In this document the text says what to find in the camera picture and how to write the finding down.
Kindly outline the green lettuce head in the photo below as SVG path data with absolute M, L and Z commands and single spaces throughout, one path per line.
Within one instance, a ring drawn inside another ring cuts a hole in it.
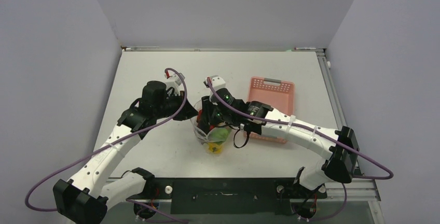
M 209 143 L 222 144 L 228 139 L 230 132 L 230 128 L 214 128 L 207 135 L 207 140 Z

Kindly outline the red cherry tomato bunch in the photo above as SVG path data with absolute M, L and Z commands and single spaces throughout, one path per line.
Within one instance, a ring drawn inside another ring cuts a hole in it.
M 203 133 L 209 133 L 211 130 L 209 118 L 203 113 L 203 110 L 198 111 L 198 115 L 196 118 L 196 126 Z

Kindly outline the yellow bell pepper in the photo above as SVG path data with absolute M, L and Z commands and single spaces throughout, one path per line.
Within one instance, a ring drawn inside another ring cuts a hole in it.
M 224 143 L 222 142 L 208 142 L 204 144 L 207 153 L 221 154 L 223 152 Z

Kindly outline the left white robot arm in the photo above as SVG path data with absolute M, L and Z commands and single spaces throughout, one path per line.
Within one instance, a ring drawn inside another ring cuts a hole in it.
M 184 100 L 179 78 L 149 81 L 142 96 L 118 119 L 107 141 L 69 180 L 53 187 L 58 213 L 74 223 L 101 223 L 107 211 L 132 195 L 149 198 L 155 190 L 155 176 L 140 167 L 107 183 L 118 164 L 163 118 L 183 121 L 197 111 Z

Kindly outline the pink plastic basket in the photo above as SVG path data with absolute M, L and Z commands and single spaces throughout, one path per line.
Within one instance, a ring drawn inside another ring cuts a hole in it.
M 252 77 L 247 101 L 265 103 L 290 116 L 295 109 L 295 84 L 289 81 Z

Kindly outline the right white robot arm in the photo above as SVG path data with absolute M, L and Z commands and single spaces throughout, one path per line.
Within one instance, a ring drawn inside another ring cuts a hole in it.
M 300 197 L 329 181 L 349 184 L 354 178 L 359 149 L 354 146 L 354 135 L 348 127 L 336 130 L 312 125 L 271 105 L 236 99 L 226 88 L 201 99 L 198 128 L 206 131 L 219 124 L 235 127 L 246 136 L 254 133 L 279 138 L 317 154 L 316 161 L 300 167 L 296 174 L 293 190 Z

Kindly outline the clear zip top bag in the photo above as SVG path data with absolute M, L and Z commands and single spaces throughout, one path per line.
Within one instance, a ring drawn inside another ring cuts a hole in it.
M 207 153 L 219 155 L 223 152 L 232 127 L 215 119 L 214 105 L 209 96 L 203 96 L 194 105 L 197 115 L 191 118 L 192 129 L 196 139 L 204 147 Z

